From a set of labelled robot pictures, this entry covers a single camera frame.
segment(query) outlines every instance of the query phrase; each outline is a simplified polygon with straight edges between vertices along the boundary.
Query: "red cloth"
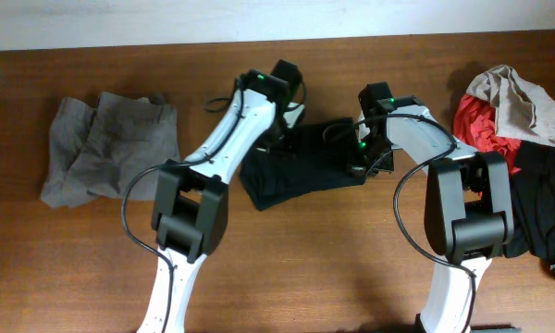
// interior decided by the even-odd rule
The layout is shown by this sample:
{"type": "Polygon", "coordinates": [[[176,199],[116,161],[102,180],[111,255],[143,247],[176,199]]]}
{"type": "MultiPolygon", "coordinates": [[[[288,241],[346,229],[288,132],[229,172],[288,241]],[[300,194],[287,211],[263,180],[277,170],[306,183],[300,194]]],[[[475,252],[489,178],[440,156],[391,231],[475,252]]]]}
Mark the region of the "red cloth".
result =
{"type": "Polygon", "coordinates": [[[510,175],[520,171],[514,167],[520,140],[496,136],[496,110],[488,102],[466,94],[454,116],[454,135],[481,152],[500,152],[508,163],[510,175]]]}

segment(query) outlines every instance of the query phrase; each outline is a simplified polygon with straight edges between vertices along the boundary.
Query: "folded black cloth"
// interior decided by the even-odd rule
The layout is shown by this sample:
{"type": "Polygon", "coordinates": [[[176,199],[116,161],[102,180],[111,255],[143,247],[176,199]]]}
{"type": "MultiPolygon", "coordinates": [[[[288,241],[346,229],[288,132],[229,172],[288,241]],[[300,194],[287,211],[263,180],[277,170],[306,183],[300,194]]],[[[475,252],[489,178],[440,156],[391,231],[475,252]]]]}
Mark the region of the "folded black cloth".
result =
{"type": "Polygon", "coordinates": [[[555,268],[555,148],[522,142],[510,191],[514,238],[505,246],[506,257],[527,251],[555,268]]]}
{"type": "Polygon", "coordinates": [[[247,153],[240,181],[255,207],[262,211],[312,191],[363,185],[365,178],[347,171],[350,142],[357,144],[355,132],[349,130],[352,124],[347,117],[300,126],[291,131],[287,150],[268,154],[252,149],[247,153]],[[337,143],[325,143],[327,133],[331,136],[342,130],[347,130],[349,136],[337,143]]]}

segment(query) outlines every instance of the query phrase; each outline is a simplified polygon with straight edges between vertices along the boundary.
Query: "cable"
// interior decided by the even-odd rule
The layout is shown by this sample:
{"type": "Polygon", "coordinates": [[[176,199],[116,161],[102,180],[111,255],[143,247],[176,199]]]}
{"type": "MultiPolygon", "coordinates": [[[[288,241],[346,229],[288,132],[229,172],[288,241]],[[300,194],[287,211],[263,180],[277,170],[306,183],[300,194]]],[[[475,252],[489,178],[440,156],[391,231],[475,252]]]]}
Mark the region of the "cable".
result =
{"type": "Polygon", "coordinates": [[[403,178],[399,181],[399,184],[397,185],[397,188],[395,189],[395,194],[393,195],[393,200],[392,200],[392,209],[393,209],[393,212],[395,214],[395,219],[397,220],[397,224],[399,225],[399,229],[401,230],[401,233],[403,234],[405,239],[411,244],[411,246],[413,246],[413,248],[416,251],[418,251],[421,255],[423,255],[425,258],[433,261],[434,263],[444,265],[446,267],[460,269],[464,273],[466,273],[466,275],[470,278],[472,294],[471,294],[471,301],[470,301],[470,305],[469,305],[469,312],[468,312],[468,315],[467,315],[467,318],[466,318],[466,322],[464,323],[464,328],[462,329],[462,333],[465,333],[466,330],[469,327],[469,323],[471,322],[471,318],[473,316],[473,310],[475,308],[475,295],[476,295],[476,283],[475,283],[476,275],[475,275],[475,273],[473,273],[473,271],[471,271],[469,268],[467,268],[463,265],[451,264],[447,261],[444,261],[444,260],[441,260],[441,259],[437,258],[436,256],[434,256],[434,255],[428,253],[426,250],[424,250],[409,235],[409,232],[407,231],[407,229],[405,228],[405,225],[402,222],[401,214],[399,213],[399,197],[401,195],[401,189],[405,185],[405,182],[407,182],[407,180],[410,177],[412,177],[419,170],[423,169],[429,163],[431,163],[433,161],[436,161],[440,158],[444,158],[444,157],[448,156],[449,154],[451,154],[457,147],[456,139],[454,138],[454,136],[452,136],[452,134],[450,134],[446,129],[444,129],[444,127],[442,127],[436,121],[428,119],[428,118],[423,117],[423,116],[410,115],[410,114],[388,114],[388,115],[380,115],[380,116],[369,117],[369,118],[366,118],[362,121],[359,121],[359,122],[353,124],[351,129],[352,130],[357,130],[357,128],[359,128],[360,125],[362,125],[366,122],[377,121],[377,120],[379,121],[379,120],[383,120],[383,119],[386,119],[386,118],[394,118],[394,117],[417,119],[418,121],[423,121],[423,122],[425,122],[429,125],[432,125],[432,126],[436,127],[437,129],[439,129],[444,135],[446,135],[448,137],[449,142],[450,142],[450,148],[448,150],[446,150],[444,153],[438,154],[438,155],[436,155],[436,156],[434,156],[434,157],[432,157],[428,160],[425,160],[424,162],[420,163],[419,165],[417,165],[416,167],[411,169],[409,172],[407,172],[407,174],[405,174],[405,176],[403,176],[403,178]]]}
{"type": "Polygon", "coordinates": [[[302,99],[298,103],[298,105],[294,107],[286,107],[286,112],[297,110],[301,105],[304,104],[304,102],[306,102],[306,84],[304,84],[304,80],[301,80],[300,84],[302,85],[302,99]]]}
{"type": "Polygon", "coordinates": [[[164,169],[170,169],[170,168],[175,168],[175,167],[193,167],[193,166],[197,166],[197,165],[200,165],[200,164],[203,164],[203,163],[206,163],[206,162],[210,161],[216,154],[218,154],[218,152],[224,147],[226,142],[228,142],[228,139],[230,139],[230,137],[232,136],[232,133],[234,133],[234,130],[237,128],[237,126],[239,125],[239,122],[241,121],[241,118],[242,118],[242,110],[243,110],[243,106],[244,106],[244,91],[241,87],[241,80],[240,79],[235,79],[234,80],[234,90],[232,92],[233,96],[234,96],[234,93],[237,90],[240,90],[240,108],[239,108],[239,111],[237,112],[236,120],[234,122],[234,125],[232,125],[232,127],[228,131],[228,135],[222,140],[222,142],[217,146],[217,148],[215,148],[215,150],[212,153],[206,154],[204,158],[202,158],[200,160],[197,160],[197,161],[182,162],[182,163],[177,163],[177,164],[174,164],[174,165],[161,164],[161,165],[151,166],[151,167],[143,170],[141,173],[136,175],[136,177],[134,177],[129,182],[128,187],[126,188],[125,192],[123,193],[123,197],[121,199],[121,225],[123,226],[123,228],[126,232],[126,235],[128,235],[128,237],[132,241],[134,241],[136,244],[140,245],[146,251],[148,251],[148,252],[158,256],[159,258],[161,258],[163,261],[165,261],[166,265],[168,266],[168,299],[166,301],[166,314],[165,314],[165,321],[163,323],[162,333],[165,333],[165,331],[167,329],[168,316],[170,314],[170,304],[171,304],[171,301],[172,301],[172,298],[173,298],[173,278],[174,278],[175,267],[170,262],[170,260],[167,257],[165,257],[162,253],[160,253],[159,251],[157,251],[155,248],[151,247],[150,245],[144,243],[143,241],[139,240],[136,236],[133,235],[133,233],[131,233],[130,228],[128,227],[128,220],[127,220],[127,217],[126,217],[126,211],[127,211],[127,207],[128,207],[128,199],[130,197],[131,190],[133,189],[133,187],[144,176],[146,176],[148,174],[151,174],[151,173],[153,173],[157,170],[163,169],[163,168],[164,169]]]}

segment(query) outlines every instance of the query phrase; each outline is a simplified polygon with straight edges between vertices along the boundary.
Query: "pile of cloth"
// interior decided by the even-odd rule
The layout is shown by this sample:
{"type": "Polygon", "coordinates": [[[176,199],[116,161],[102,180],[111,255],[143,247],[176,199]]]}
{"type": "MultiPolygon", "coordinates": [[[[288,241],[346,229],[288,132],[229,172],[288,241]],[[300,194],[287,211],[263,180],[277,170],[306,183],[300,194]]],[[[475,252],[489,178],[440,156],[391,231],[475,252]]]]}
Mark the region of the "pile of cloth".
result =
{"type": "MultiPolygon", "coordinates": [[[[148,167],[179,160],[177,110],[161,95],[133,100],[102,92],[96,108],[66,97],[49,130],[49,172],[41,200],[77,207],[99,196],[120,198],[148,167]]],[[[153,200],[156,174],[136,184],[131,200],[153,200]]]]}
{"type": "Polygon", "coordinates": [[[555,101],[509,66],[478,75],[462,98],[454,135],[507,160],[514,239],[506,257],[541,258],[555,277],[555,101]]]}

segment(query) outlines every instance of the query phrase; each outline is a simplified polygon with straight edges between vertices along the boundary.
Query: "white cloth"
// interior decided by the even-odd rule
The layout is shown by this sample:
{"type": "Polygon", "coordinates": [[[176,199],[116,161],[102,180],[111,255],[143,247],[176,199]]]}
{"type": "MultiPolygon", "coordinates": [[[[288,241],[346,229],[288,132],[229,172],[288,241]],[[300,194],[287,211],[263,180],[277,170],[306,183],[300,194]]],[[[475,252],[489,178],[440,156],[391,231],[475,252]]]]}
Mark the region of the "white cloth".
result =
{"type": "Polygon", "coordinates": [[[479,74],[466,93],[496,108],[496,135],[555,147],[555,101],[506,65],[479,74]]]}

